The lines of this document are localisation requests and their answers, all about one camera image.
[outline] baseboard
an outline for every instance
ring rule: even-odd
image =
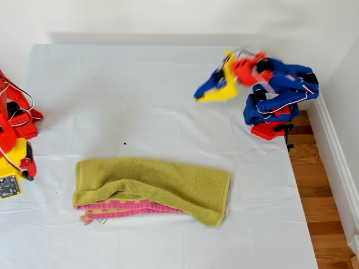
[[[348,245],[359,256],[359,195],[321,95],[307,110]]]

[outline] hardwood floor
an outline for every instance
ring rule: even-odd
[[[328,178],[306,112],[293,120],[289,156],[296,177],[319,269],[351,269],[354,255],[346,243]]]

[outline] green towel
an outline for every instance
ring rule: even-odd
[[[217,227],[224,217],[229,180],[224,171],[155,159],[90,159],[76,165],[72,203],[146,198]]]

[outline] pink towel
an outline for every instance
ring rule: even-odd
[[[108,199],[90,205],[74,206],[74,208],[85,210],[84,216],[80,218],[85,225],[91,223],[92,220],[126,217],[138,214],[183,213],[183,211],[179,209],[150,202],[147,199],[137,201]]]

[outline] white sheet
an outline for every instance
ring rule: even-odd
[[[22,86],[44,113],[31,140],[38,174],[1,201],[0,268],[317,268],[283,138],[262,140],[244,123],[250,89],[225,103],[192,99],[222,51],[34,46]],[[114,156],[231,172],[223,223],[166,214],[83,226],[75,164]]]

